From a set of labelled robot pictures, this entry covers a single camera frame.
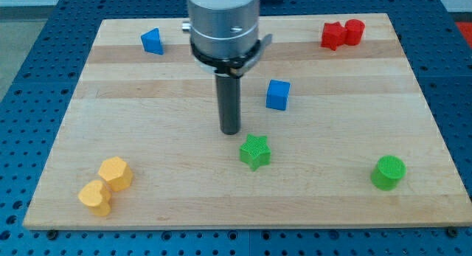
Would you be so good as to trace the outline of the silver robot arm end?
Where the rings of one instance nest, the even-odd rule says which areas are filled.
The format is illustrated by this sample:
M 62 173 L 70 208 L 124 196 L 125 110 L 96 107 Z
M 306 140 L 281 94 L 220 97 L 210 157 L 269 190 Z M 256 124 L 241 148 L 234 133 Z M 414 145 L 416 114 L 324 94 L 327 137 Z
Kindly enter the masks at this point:
M 259 38 L 260 0 L 187 0 L 192 54 L 218 76 L 239 78 L 261 59 L 272 35 Z

